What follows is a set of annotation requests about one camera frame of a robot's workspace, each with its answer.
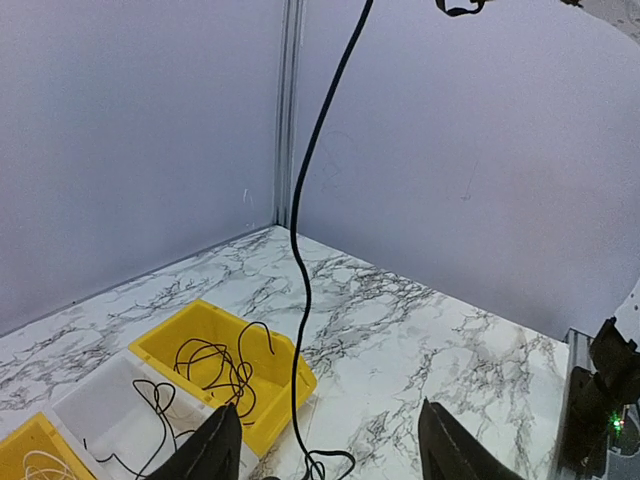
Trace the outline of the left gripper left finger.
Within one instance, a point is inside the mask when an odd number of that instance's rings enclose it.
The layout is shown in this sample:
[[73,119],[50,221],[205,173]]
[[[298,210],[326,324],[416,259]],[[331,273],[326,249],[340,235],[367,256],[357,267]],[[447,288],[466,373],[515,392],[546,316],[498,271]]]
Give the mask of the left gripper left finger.
[[148,479],[238,480],[241,444],[236,407],[221,406]]

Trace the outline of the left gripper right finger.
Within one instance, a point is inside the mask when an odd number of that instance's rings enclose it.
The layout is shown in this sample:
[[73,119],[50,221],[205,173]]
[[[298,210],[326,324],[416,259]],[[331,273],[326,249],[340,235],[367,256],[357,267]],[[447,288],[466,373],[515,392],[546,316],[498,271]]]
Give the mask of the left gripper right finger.
[[440,403],[424,400],[418,420],[418,439],[424,479],[522,480]]

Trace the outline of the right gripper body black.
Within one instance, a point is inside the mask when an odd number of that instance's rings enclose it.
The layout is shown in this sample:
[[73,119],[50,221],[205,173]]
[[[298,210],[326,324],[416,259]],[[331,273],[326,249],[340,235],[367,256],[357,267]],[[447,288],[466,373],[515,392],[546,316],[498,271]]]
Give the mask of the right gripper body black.
[[477,15],[485,7],[486,0],[472,0],[468,6],[449,5],[446,0],[436,0],[436,7],[447,16]]

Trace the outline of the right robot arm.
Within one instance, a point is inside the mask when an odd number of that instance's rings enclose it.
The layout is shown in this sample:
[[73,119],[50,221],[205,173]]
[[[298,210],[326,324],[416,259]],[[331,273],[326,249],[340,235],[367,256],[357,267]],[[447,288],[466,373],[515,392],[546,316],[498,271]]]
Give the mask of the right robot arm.
[[[639,319],[639,290],[595,336],[575,329],[551,479],[636,479],[639,476],[639,340],[617,322]],[[418,437],[425,479],[515,479],[441,404],[424,401]]]

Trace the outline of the white translucent plastic bin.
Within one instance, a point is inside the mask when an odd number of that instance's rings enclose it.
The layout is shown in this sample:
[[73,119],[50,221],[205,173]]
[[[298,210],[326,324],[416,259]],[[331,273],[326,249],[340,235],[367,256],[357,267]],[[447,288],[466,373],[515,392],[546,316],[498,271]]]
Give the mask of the white translucent plastic bin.
[[107,360],[45,409],[98,479],[147,479],[212,409],[129,351]]

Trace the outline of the right yellow plastic bin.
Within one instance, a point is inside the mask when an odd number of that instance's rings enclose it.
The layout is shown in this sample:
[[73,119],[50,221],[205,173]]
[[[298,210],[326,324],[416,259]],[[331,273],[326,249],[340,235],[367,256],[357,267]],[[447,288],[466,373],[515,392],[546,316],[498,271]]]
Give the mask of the right yellow plastic bin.
[[134,340],[129,350],[204,404],[233,404],[243,441],[259,458],[290,423],[292,341],[196,300]]

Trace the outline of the yellow plastic bin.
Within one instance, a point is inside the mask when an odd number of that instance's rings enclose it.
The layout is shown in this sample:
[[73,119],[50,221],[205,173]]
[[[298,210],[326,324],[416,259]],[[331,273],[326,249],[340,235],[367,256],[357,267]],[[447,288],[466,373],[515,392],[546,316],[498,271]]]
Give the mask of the yellow plastic bin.
[[1,441],[2,479],[95,479],[44,413]]
[[259,458],[290,423],[292,341],[196,300],[134,340],[129,350],[204,404],[233,404],[243,441]]

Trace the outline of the left yellow plastic bin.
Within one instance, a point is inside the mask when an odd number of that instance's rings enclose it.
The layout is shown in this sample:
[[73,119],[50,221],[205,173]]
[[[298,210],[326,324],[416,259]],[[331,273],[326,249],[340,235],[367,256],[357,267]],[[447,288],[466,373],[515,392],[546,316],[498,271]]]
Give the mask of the left yellow plastic bin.
[[2,479],[95,479],[44,413],[1,441]]

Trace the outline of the right corner post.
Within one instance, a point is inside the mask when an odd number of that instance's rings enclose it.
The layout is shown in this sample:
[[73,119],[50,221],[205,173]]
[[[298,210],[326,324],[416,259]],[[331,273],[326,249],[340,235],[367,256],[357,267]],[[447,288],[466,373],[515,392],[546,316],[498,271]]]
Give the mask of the right corner post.
[[284,2],[277,90],[273,223],[288,228],[292,200],[297,80],[305,2]]

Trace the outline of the aluminium frame rail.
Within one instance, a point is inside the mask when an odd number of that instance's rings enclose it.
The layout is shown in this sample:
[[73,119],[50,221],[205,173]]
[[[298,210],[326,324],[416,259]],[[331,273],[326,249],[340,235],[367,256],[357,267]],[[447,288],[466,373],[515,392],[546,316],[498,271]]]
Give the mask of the aluminium frame rail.
[[570,347],[551,479],[639,478],[639,346],[616,320]]

